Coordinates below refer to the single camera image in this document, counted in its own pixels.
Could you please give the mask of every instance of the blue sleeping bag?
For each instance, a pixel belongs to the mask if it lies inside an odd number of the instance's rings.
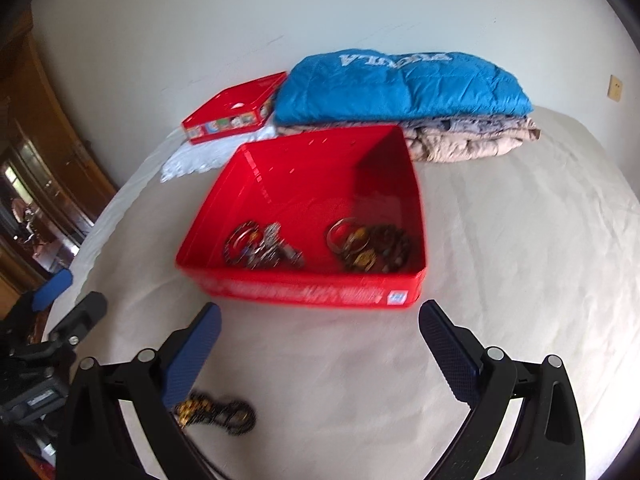
[[[532,110],[515,76],[479,57],[349,49],[298,63],[278,92],[274,118],[286,125]]]

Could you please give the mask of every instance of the red tin box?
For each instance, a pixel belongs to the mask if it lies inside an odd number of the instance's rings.
[[[192,144],[252,132],[264,126],[286,72],[223,90],[182,122]]]
[[[326,245],[341,218],[404,228],[412,251],[397,273],[345,272]],[[281,224],[305,267],[229,267],[227,237],[248,220]],[[244,144],[206,197],[178,255],[178,268],[212,296],[269,303],[403,308],[420,296],[426,274],[422,205],[402,130],[364,126]]]

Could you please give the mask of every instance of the mattress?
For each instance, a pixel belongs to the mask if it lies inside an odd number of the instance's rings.
[[[415,165],[429,270],[401,311],[287,308],[217,299],[222,335],[196,387],[238,397],[255,429],[188,433],[236,480],[421,479],[468,408],[457,402],[417,325],[435,298],[451,320],[511,358],[558,354],[582,420],[587,478],[612,462],[640,416],[640,205],[577,121],[538,108],[538,142],[505,156]],[[103,292],[108,314],[78,347],[102,364],[158,348],[209,299],[174,256],[218,172],[163,184],[167,139],[116,196],[72,264],[78,297]],[[479,478],[491,473],[518,411],[511,402]],[[149,473],[164,478],[130,406],[127,423]]]

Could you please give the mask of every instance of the white wall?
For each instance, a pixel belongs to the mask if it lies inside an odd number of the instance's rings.
[[[501,65],[535,104],[583,122],[640,191],[640,55],[605,0],[35,0],[33,12],[60,101],[118,184],[220,89],[362,47]]]

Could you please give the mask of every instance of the wooden cabinet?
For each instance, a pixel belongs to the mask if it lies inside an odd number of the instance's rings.
[[[0,48],[0,317],[11,290],[68,266],[116,191],[62,111],[32,24],[25,12]]]

